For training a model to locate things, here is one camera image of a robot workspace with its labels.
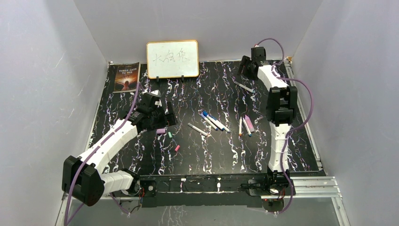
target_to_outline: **white wall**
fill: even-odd
[[[107,61],[146,62],[149,41],[195,39],[199,58],[241,59],[263,38],[292,56],[321,0],[75,0]],[[265,43],[269,59],[280,48]]]
[[[72,0],[0,3],[0,221],[54,225],[62,167],[88,140],[106,61]]]
[[[315,94],[310,126],[353,226],[399,224],[398,12],[397,0],[325,0],[293,58]]]

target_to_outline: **whiteboard frame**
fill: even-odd
[[[146,53],[147,53],[147,65],[148,65],[148,44],[152,44],[152,43],[165,43],[165,42],[186,42],[186,41],[194,41],[196,44],[197,44],[197,64],[198,64],[198,71],[197,71],[197,74],[196,75],[185,75],[184,77],[185,78],[192,78],[192,77],[198,77],[199,75],[200,75],[200,59],[199,59],[199,56],[198,56],[198,42],[197,42],[197,40],[178,40],[178,41],[150,41],[150,42],[148,42],[147,43],[147,45],[146,45]],[[157,77],[151,77],[150,76],[151,74],[150,74],[150,69],[149,69],[149,67],[147,67],[147,76],[148,76],[148,78],[149,79],[156,79]],[[159,78],[159,79],[174,79],[174,78],[181,78],[181,76],[176,76],[176,77],[162,77],[162,78]]]

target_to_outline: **book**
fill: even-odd
[[[116,70],[114,93],[133,92],[140,76],[140,63],[119,65]]]

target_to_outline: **black table surface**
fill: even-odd
[[[168,127],[173,134],[157,135],[156,131],[144,131],[128,142],[110,161],[105,172],[123,168],[140,175],[160,174],[219,174],[266,172],[271,151],[271,132],[265,118],[268,90],[260,81],[237,76],[239,61],[200,62],[197,78],[162,79],[159,82],[147,77],[147,65],[141,65],[140,81],[147,91],[159,90],[162,103],[172,101],[178,124]],[[108,71],[100,105],[92,131],[91,144],[97,142],[115,121],[126,115],[134,93],[113,93],[117,66]],[[284,65],[279,73],[287,76]],[[233,81],[255,90],[255,93],[236,86]],[[201,117],[209,112],[231,133],[215,131]],[[248,115],[256,129],[251,137],[243,125],[239,137],[239,117]],[[300,112],[293,127],[303,122]],[[210,132],[201,136],[187,123]],[[288,161],[293,171],[318,171],[315,156],[305,129],[289,138]]]

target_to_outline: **robotic arm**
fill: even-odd
[[[167,105],[168,114],[165,114],[158,90],[144,93],[136,110],[132,112],[128,121],[120,129],[116,130],[122,125],[124,119],[118,119],[104,137],[90,149],[77,158],[69,156],[65,160],[62,190],[64,192],[69,191],[78,167],[93,152],[94,148],[100,146],[80,172],[72,196],[84,204],[92,206],[97,203],[103,194],[119,190],[135,194],[138,191],[135,189],[135,184],[139,178],[137,174],[128,169],[108,174],[103,174],[103,171],[116,153],[141,131],[151,131],[176,125],[176,117],[171,102],[167,102]]]
[[[285,136],[296,116],[297,89],[273,75],[272,66],[266,61],[266,50],[263,47],[252,48],[251,58],[243,56],[238,75],[241,73],[252,80],[260,79],[269,90],[266,118],[271,128],[271,156],[266,184],[263,187],[268,191],[288,187],[288,181],[283,175],[284,169],[289,175],[287,147],[285,150],[282,148],[286,140]]]

